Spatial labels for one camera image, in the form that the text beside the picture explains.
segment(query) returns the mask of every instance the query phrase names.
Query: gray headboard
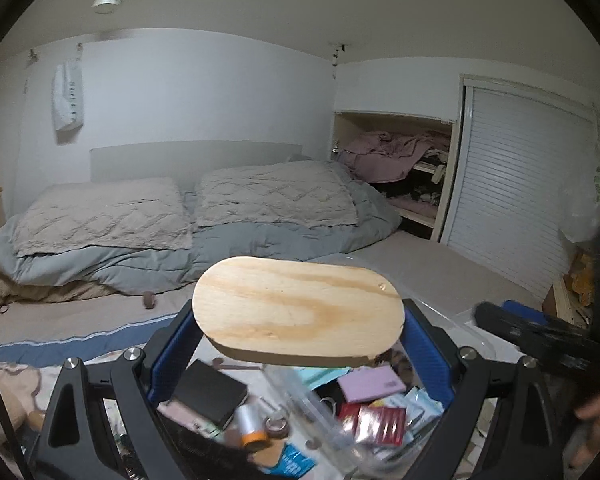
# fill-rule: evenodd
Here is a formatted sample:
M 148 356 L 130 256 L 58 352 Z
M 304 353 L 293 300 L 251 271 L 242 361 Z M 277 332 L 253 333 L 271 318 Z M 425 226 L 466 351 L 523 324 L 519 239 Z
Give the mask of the gray headboard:
M 170 176 L 180 189 L 193 190 L 207 171 L 285 162 L 301 152 L 299 144 L 251 140 L 178 140 L 93 148 L 91 181 Z

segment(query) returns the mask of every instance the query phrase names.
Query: white shutter door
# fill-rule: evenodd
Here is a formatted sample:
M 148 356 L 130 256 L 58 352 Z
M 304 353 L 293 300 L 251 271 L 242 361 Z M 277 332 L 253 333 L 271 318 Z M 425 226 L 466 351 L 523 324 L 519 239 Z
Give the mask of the white shutter door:
M 511 94 L 475 88 L 473 99 L 448 245 L 544 298 L 568 270 L 558 191 L 591 142 L 592 124 Z

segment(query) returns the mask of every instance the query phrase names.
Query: smoke detector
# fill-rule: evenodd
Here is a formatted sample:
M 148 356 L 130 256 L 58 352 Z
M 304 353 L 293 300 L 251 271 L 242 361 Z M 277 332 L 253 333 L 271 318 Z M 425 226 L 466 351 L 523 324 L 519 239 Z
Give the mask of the smoke detector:
M 91 4 L 91 9 L 95 10 L 98 14 L 111 14 L 122 0 L 94 0 Z

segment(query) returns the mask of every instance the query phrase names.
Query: ceiling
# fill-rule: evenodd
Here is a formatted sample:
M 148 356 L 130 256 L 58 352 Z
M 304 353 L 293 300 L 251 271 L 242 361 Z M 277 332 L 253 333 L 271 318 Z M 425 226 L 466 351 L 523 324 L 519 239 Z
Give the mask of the ceiling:
M 341 62 L 403 56 L 512 62 L 600 92 L 600 46 L 563 0 L 36 0 L 0 44 L 0 59 L 79 34 L 177 27 L 227 32 Z

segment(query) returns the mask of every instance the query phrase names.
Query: red packet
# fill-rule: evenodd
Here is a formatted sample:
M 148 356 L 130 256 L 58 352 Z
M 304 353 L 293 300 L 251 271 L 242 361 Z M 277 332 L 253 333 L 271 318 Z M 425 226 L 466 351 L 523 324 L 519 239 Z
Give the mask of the red packet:
M 338 418 L 356 442 L 375 446 L 400 446 L 406 421 L 404 408 L 372 408 L 364 404 L 344 404 Z

